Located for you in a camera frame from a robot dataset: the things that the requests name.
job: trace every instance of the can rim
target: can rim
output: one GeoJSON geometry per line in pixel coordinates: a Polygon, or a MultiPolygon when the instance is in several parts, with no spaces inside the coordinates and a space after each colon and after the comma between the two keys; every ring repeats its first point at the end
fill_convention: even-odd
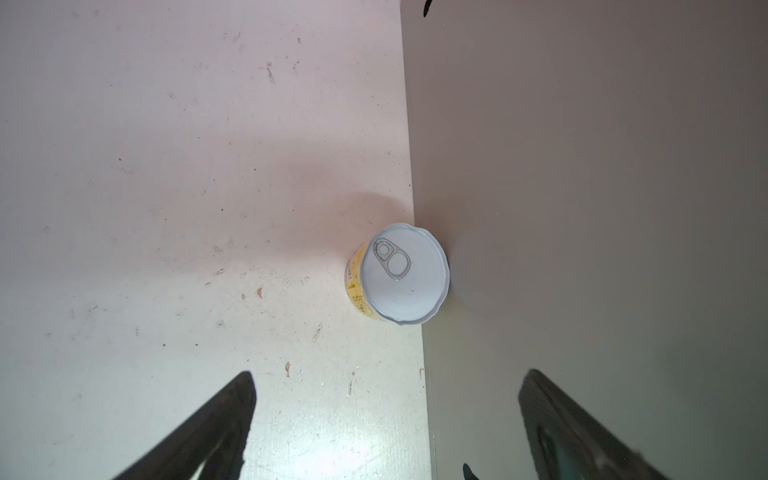
{"type": "Polygon", "coordinates": [[[414,227],[413,225],[410,225],[408,223],[393,223],[392,225],[388,225],[383,230],[379,231],[376,235],[371,238],[371,240],[368,242],[368,245],[366,246],[366,252],[362,256],[362,259],[360,260],[360,286],[362,287],[362,292],[366,296],[366,302],[371,306],[374,312],[376,312],[377,315],[382,317],[383,319],[387,319],[390,322],[397,323],[398,325],[419,325],[421,323],[426,322],[427,320],[431,319],[435,316],[435,314],[440,310],[440,307],[445,302],[445,298],[448,296],[448,289],[451,284],[451,270],[448,266],[448,257],[445,256],[445,251],[442,249],[442,246],[440,245],[440,242],[437,241],[434,235],[432,235],[428,230],[425,230],[423,228],[414,227]],[[415,320],[397,320],[392,318],[391,316],[385,315],[384,312],[379,309],[376,304],[371,300],[371,296],[368,291],[368,286],[366,285],[366,278],[362,274],[363,266],[366,264],[366,259],[368,258],[368,254],[371,253],[372,248],[371,246],[376,242],[376,239],[381,237],[384,233],[394,230],[395,228],[403,228],[406,227],[410,230],[414,230],[421,235],[424,236],[435,248],[435,250],[440,254],[440,259],[442,260],[442,266],[443,271],[445,272],[445,278],[443,279],[443,287],[442,287],[442,293],[440,294],[440,297],[435,302],[435,305],[432,307],[427,314],[424,316],[415,319],[415,320]]]}

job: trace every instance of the pull tab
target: pull tab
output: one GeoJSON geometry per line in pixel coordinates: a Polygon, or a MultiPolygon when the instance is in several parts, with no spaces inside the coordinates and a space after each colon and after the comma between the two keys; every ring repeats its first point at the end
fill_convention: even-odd
{"type": "Polygon", "coordinates": [[[384,267],[384,271],[387,272],[387,275],[395,280],[400,280],[401,278],[405,277],[408,273],[408,270],[411,269],[411,257],[409,257],[402,248],[398,247],[386,238],[379,238],[376,242],[373,243],[373,253],[376,255],[376,258],[379,259],[379,262],[384,267]],[[389,267],[389,262],[391,262],[393,259],[396,260],[397,258],[400,258],[400,256],[405,257],[406,265],[404,268],[402,268],[402,271],[399,273],[394,273],[389,267]]]}

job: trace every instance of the gray panel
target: gray panel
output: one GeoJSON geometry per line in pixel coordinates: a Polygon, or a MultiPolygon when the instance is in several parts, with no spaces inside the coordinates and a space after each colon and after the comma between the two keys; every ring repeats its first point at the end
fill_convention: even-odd
{"type": "Polygon", "coordinates": [[[768,460],[768,41],[729,2],[402,4],[434,473],[534,478],[536,367],[673,478],[768,460]]]}

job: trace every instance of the black object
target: black object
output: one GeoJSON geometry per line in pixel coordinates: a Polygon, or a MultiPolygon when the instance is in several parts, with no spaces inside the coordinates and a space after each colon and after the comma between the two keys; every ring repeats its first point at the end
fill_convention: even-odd
{"type": "Polygon", "coordinates": [[[464,464],[464,480],[480,480],[480,478],[475,477],[467,464],[464,464]]]}
{"type": "Polygon", "coordinates": [[[253,377],[241,372],[115,480],[187,479],[202,464],[199,480],[237,480],[255,408],[253,377]]]}
{"type": "Polygon", "coordinates": [[[667,480],[538,370],[518,400],[541,480],[667,480]]]}

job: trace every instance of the yellow label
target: yellow label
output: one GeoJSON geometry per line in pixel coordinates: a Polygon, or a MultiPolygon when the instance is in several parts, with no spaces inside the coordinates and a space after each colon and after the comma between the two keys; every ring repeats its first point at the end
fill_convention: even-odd
{"type": "Polygon", "coordinates": [[[360,267],[362,266],[362,258],[366,255],[366,250],[368,250],[368,244],[364,243],[357,249],[355,254],[352,255],[352,258],[349,259],[349,263],[346,264],[346,294],[349,295],[349,299],[352,300],[352,305],[354,305],[355,308],[371,318],[384,320],[368,304],[366,294],[362,291],[362,284],[360,283],[360,267]]]}

